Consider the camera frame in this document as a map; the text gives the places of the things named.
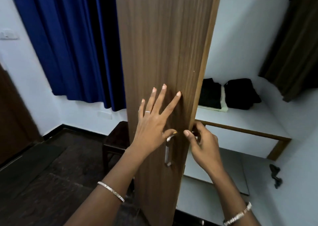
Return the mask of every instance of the door handle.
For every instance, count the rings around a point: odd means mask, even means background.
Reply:
[[[166,152],[165,152],[165,156],[164,156],[164,164],[166,165],[166,167],[170,167],[172,164],[171,158],[172,158],[172,148],[170,148],[172,146],[171,138],[173,138],[175,136],[175,134],[169,136],[167,138],[166,141]]]

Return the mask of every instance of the stool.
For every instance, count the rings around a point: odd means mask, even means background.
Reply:
[[[113,156],[114,154],[117,154],[122,156],[129,145],[128,122],[121,121],[103,141],[103,163],[105,174],[111,170],[108,164],[111,157],[108,158],[108,155],[112,154]]]

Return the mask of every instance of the black folded cloth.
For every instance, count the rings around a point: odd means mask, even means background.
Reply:
[[[221,109],[221,84],[212,78],[204,79],[201,87],[199,105]]]
[[[262,102],[250,79],[229,80],[224,89],[225,102],[229,108],[248,110],[253,103]]]

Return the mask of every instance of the person's right hand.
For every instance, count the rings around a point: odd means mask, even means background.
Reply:
[[[217,136],[213,135],[201,122],[194,122],[194,126],[201,135],[200,144],[196,137],[189,130],[184,131],[184,135],[191,144],[191,151],[194,160],[207,173],[223,171],[223,164],[220,156]]]

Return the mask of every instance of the hand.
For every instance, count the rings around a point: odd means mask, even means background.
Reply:
[[[198,121],[194,122],[197,127],[201,141],[198,145],[196,137],[189,130],[185,130],[184,134],[191,144],[191,151],[194,160],[208,174],[223,171],[223,164],[220,156],[217,136],[213,135],[205,126]]]
[[[153,88],[151,96],[146,106],[144,114],[145,100],[142,99],[138,111],[138,125],[133,139],[132,145],[138,147],[146,158],[151,152],[156,150],[170,135],[177,133],[174,129],[169,129],[163,132],[163,128],[167,122],[169,115],[176,107],[181,98],[179,91],[165,110],[159,114],[164,96],[167,91],[167,86],[163,84],[161,92],[155,102],[157,89]]]

